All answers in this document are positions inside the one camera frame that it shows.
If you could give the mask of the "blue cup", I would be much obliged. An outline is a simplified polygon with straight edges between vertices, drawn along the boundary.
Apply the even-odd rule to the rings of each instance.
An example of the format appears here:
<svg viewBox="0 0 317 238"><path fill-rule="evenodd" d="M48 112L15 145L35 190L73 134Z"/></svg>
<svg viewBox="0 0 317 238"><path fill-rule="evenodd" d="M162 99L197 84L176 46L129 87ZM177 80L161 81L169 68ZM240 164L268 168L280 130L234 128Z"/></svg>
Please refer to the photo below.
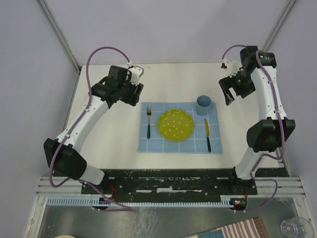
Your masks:
<svg viewBox="0 0 317 238"><path fill-rule="evenodd" d="M199 116L204 116L211 109L212 100L207 95L200 95L196 100L196 113Z"/></svg>

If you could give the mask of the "orange fork green handle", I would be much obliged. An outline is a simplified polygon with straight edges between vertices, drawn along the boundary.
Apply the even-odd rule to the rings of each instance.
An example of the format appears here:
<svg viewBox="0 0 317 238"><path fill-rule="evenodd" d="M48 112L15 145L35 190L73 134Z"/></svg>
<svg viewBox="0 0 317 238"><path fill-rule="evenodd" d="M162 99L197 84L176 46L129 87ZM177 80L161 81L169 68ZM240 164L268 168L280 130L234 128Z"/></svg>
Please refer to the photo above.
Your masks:
<svg viewBox="0 0 317 238"><path fill-rule="evenodd" d="M147 107L147 116L148 116L147 138L148 139L150 139L151 137L151 115L152 115L151 107Z"/></svg>

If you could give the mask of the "orange knife green handle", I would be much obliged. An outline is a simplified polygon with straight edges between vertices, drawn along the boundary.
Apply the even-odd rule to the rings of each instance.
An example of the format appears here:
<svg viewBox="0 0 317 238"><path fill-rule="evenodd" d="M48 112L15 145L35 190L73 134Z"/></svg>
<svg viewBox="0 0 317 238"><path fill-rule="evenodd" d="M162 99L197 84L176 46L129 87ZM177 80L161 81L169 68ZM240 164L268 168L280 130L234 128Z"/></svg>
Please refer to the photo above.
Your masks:
<svg viewBox="0 0 317 238"><path fill-rule="evenodd" d="M210 129L207 119L204 119L205 122L205 130L206 130L206 138L207 138L207 147L208 152L211 153L211 143L210 143Z"/></svg>

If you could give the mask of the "green dotted plate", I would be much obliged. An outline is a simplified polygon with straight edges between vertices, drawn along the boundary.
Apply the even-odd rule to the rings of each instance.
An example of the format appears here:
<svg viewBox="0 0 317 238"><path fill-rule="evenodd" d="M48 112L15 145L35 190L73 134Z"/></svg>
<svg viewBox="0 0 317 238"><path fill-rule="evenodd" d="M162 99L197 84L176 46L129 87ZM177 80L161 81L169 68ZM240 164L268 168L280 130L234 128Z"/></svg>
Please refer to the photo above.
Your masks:
<svg viewBox="0 0 317 238"><path fill-rule="evenodd" d="M192 116L179 109L165 111L157 121L159 134L166 140L179 142L186 140L194 132Z"/></svg>

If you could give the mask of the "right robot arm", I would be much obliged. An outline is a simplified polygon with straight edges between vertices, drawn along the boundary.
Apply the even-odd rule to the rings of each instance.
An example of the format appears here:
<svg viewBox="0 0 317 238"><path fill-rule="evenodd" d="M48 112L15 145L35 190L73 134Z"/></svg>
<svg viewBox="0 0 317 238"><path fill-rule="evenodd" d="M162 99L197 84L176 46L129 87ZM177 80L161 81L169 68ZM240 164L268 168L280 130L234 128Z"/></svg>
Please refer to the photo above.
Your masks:
<svg viewBox="0 0 317 238"><path fill-rule="evenodd" d="M248 129L248 148L234 167L233 178L227 182L228 190L234 194L245 189L245 180L255 178L263 158L283 159L285 142L296 127L295 121L288 118L280 99L275 55L263 52L257 46L240 47L241 67L218 83L228 106L235 96L246 98L255 92L259 121Z"/></svg>

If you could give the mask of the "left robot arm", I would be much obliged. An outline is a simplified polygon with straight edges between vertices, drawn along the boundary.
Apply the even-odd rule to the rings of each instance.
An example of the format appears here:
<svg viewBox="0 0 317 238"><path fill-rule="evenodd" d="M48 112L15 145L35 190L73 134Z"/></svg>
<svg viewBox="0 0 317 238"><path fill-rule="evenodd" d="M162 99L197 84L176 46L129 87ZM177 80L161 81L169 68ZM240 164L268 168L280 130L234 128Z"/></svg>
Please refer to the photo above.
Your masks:
<svg viewBox="0 0 317 238"><path fill-rule="evenodd" d="M131 106L139 102L144 85L139 82L144 69L135 65L124 68L112 65L108 75L91 87L88 99L73 122L56 138L44 142L44 151L50 168L69 179L92 183L98 193L109 189L105 173L87 163L80 155L82 146L98 120L117 101Z"/></svg>

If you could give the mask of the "blue checked cloth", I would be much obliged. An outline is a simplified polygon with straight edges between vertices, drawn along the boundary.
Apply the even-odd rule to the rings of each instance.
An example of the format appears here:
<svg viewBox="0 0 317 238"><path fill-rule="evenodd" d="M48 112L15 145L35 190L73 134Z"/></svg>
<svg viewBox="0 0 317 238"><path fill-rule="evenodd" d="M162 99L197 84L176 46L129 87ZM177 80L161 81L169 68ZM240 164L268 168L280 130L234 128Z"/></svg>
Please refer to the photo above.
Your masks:
<svg viewBox="0 0 317 238"><path fill-rule="evenodd" d="M151 107L151 137L147 138L148 116L147 107ZM194 132L186 140L172 142L164 139L158 132L157 121L167 110L180 109L189 113L194 121ZM196 113L195 102L163 103L144 102L141 104L141 120L139 133L139 153L190 153L208 154L204 119L207 119L210 129L211 154L222 154L220 130L218 124L216 103L212 102L207 115Z"/></svg>

